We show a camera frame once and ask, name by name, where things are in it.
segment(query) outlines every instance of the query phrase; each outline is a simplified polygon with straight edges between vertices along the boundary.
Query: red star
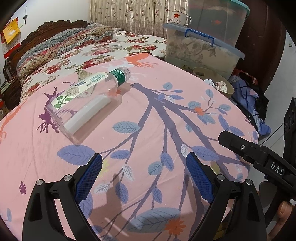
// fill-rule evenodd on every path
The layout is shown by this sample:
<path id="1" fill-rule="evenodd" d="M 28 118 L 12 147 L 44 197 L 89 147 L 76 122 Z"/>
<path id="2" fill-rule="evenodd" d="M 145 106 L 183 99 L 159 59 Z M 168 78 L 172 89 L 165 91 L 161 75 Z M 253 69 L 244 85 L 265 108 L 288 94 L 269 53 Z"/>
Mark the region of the red star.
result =
<path id="1" fill-rule="evenodd" d="M 180 15 L 178 13 L 174 14 L 174 18 L 178 18 Z"/>

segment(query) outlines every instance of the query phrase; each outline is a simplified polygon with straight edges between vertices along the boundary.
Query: white mug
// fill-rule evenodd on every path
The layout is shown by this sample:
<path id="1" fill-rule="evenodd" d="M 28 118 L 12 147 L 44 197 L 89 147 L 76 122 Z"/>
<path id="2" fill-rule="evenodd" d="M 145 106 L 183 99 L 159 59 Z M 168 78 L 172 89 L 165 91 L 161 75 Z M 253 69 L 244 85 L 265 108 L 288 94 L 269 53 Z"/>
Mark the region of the white mug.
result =
<path id="1" fill-rule="evenodd" d="M 192 19 L 187 14 L 179 11 L 172 11 L 172 15 L 170 18 L 171 24 L 181 25 L 181 26 L 187 26 L 191 23 Z"/>

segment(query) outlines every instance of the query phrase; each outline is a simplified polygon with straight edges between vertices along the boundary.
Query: hand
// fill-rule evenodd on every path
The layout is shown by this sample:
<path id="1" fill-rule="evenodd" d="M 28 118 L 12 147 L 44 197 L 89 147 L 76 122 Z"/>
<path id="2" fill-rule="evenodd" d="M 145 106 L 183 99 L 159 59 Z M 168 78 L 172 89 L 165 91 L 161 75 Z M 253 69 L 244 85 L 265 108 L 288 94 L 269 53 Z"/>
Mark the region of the hand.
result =
<path id="1" fill-rule="evenodd" d="M 267 235 L 267 241 L 271 241 L 278 234 L 278 232 L 281 230 L 281 228 L 284 226 L 284 224 L 288 220 L 293 208 L 294 206 L 292 206 L 292 204 L 289 202 L 281 203 L 277 211 L 279 220 L 277 221 L 274 228 Z"/>

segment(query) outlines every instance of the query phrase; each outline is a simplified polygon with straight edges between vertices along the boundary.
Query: carved wooden headboard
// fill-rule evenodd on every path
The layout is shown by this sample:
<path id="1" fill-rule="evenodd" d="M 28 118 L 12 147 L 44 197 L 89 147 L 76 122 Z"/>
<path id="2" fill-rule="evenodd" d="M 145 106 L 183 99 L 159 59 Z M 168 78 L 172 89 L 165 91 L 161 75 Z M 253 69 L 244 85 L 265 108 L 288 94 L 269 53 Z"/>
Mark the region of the carved wooden headboard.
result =
<path id="1" fill-rule="evenodd" d="M 42 43 L 43 41 L 55 36 L 56 34 L 71 28 L 85 28 L 89 23 L 87 21 L 77 20 L 70 22 L 70 20 L 64 21 L 59 20 L 57 22 L 45 22 L 38 29 L 30 33 L 26 39 L 22 41 L 21 47 L 14 50 L 11 55 L 5 61 L 3 73 L 5 78 L 8 80 L 6 69 L 13 74 L 17 75 L 16 66 L 20 58 L 31 48 Z"/>

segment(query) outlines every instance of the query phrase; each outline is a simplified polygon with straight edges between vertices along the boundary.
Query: nightstand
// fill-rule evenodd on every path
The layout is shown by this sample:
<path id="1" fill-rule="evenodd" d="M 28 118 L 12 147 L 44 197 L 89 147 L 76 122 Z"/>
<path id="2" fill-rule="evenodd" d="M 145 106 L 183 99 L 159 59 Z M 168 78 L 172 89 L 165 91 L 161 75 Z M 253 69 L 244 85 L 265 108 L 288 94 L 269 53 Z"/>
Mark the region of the nightstand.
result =
<path id="1" fill-rule="evenodd" d="M 17 77 L 9 82 L 9 86 L 2 93 L 2 99 L 5 101 L 5 105 L 9 111 L 14 109 L 20 103 L 20 95 L 22 92 L 22 87 Z"/>

